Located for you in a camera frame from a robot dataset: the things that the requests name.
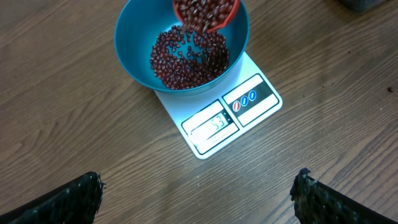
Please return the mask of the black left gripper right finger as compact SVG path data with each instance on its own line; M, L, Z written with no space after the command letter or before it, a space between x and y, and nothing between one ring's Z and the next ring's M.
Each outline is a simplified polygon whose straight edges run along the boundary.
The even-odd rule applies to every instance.
M290 190L295 216L303 224L397 224L309 176L303 168Z

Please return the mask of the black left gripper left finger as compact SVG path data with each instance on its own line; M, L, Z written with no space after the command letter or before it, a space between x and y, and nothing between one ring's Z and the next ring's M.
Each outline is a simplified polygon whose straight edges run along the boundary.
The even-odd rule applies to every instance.
M1 215L5 224L87 223L100 209L105 182L101 174L87 172L70 182Z

